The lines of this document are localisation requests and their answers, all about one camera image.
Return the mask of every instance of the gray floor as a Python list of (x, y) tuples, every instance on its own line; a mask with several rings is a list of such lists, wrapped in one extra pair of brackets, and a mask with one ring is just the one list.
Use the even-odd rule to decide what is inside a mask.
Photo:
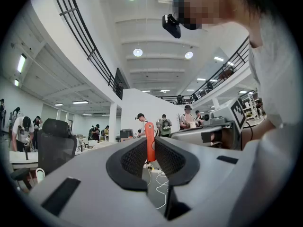
[[(160, 165), (157, 161), (154, 161), (151, 164), (156, 168), (160, 167)], [(163, 185), (162, 187), (158, 188), (158, 190), (162, 193), (160, 193), (156, 190), (156, 188), (160, 186), (159, 183), (165, 183), (168, 180), (168, 178), (158, 177), (157, 181), (159, 183), (157, 183), (156, 182), (157, 176), (158, 176), (158, 173), (151, 173), (151, 183), (148, 186), (148, 192), (147, 192), (147, 196), (149, 197), (150, 201), (154, 204), (155, 208), (158, 208), (165, 203), (165, 200), (164, 200), (165, 196), (162, 193), (166, 194), (166, 200), (167, 200), (167, 195), (168, 195), (168, 192), (166, 192), (168, 186)], [(145, 180), (147, 182), (147, 184), (150, 181), (150, 175), (148, 173), (147, 168), (143, 169), (142, 179)], [(160, 213), (164, 214), (165, 208), (166, 208), (166, 205), (158, 210)]]

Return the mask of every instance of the orange handle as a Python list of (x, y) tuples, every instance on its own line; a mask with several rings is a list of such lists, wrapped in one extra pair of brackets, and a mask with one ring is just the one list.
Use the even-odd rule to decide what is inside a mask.
[(147, 160), (155, 161), (156, 160), (156, 152), (155, 152), (155, 134), (153, 129), (153, 124), (151, 122), (147, 122), (145, 124), (145, 135), (147, 139)]

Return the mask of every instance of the white column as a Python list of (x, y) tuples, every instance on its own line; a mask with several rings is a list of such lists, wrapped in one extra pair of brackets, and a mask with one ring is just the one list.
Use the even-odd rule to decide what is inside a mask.
[(214, 108), (217, 109), (220, 105), (217, 98), (213, 98)]
[(109, 142), (116, 141), (117, 103), (111, 103), (109, 113)]

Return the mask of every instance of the black slot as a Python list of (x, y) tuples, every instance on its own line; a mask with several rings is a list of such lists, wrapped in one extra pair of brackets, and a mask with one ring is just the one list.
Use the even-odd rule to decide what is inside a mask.
[(58, 216), (77, 189), (80, 182), (80, 180), (75, 178), (66, 178), (41, 206), (55, 216)]

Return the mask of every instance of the black office chair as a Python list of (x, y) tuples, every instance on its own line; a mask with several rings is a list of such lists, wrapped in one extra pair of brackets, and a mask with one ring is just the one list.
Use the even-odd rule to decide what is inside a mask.
[(47, 119), (38, 133), (38, 145), (38, 166), (48, 175), (75, 156), (77, 139), (67, 122)]

